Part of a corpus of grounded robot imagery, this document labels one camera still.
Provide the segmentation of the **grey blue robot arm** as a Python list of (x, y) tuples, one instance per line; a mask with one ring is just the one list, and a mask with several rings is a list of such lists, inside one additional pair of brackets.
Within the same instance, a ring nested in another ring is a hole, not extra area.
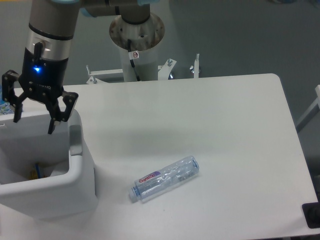
[(91, 17), (114, 16), (109, 27), (119, 48), (126, 82), (159, 78), (156, 49), (163, 40), (163, 21), (151, 12), (149, 0), (34, 0), (22, 72), (2, 75), (2, 99), (9, 103), (14, 122), (21, 119), (23, 101), (44, 104), (50, 115), (48, 133), (67, 122), (78, 99), (63, 81), (79, 12)]

